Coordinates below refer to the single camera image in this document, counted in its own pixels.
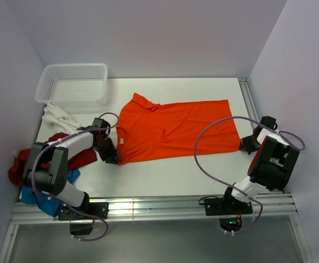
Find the orange t shirt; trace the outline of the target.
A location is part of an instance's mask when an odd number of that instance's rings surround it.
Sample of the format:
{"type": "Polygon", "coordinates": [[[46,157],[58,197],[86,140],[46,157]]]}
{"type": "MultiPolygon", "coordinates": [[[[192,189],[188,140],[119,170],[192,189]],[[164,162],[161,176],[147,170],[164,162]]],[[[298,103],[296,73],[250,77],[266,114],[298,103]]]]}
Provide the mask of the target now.
{"type": "Polygon", "coordinates": [[[119,165],[238,151],[228,100],[155,104],[135,93],[119,114],[119,165]]]}

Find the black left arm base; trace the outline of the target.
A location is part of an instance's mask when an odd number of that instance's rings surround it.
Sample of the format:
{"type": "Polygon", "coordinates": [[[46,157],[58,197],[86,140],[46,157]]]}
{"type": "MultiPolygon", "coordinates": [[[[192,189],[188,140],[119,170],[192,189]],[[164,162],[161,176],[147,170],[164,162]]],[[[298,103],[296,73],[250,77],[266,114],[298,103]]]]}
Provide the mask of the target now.
{"type": "Polygon", "coordinates": [[[85,209],[63,207],[58,220],[70,223],[70,234],[88,236],[91,234],[96,220],[107,219],[108,211],[108,202],[90,203],[85,209]]]}

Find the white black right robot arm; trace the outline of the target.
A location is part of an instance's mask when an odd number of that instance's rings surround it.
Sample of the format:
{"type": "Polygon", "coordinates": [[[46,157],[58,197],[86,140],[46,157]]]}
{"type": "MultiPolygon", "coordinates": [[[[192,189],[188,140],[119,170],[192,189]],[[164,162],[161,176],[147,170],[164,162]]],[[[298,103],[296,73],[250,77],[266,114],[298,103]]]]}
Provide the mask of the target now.
{"type": "Polygon", "coordinates": [[[226,213],[250,212],[250,198],[265,190],[282,190],[289,182],[300,151],[276,134],[276,119],[264,116],[253,134],[241,139],[239,150],[256,153],[247,176],[235,183],[237,189],[228,187],[221,200],[226,213]]]}

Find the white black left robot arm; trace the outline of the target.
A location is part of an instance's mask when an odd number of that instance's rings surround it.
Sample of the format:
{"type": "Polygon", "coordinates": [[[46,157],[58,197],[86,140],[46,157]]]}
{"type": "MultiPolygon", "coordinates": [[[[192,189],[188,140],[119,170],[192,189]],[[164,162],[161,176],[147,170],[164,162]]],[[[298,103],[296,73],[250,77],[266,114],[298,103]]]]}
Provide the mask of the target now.
{"type": "Polygon", "coordinates": [[[84,150],[94,150],[101,160],[118,164],[119,154],[110,138],[111,125],[101,117],[87,127],[49,143],[35,143],[22,175],[22,184],[43,198],[61,201],[71,213],[84,219],[91,212],[89,195],[67,181],[68,162],[84,150]]]}

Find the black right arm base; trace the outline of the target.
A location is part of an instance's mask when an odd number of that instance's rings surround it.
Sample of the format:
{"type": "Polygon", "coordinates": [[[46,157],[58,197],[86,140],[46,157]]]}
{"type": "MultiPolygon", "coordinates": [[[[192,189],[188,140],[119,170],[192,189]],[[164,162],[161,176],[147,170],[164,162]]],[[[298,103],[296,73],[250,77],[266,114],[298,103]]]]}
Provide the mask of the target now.
{"type": "Polygon", "coordinates": [[[243,225],[242,215],[253,213],[251,203],[238,200],[208,196],[198,201],[199,205],[205,208],[206,216],[219,216],[219,225],[224,231],[236,232],[241,230],[243,225]]]}

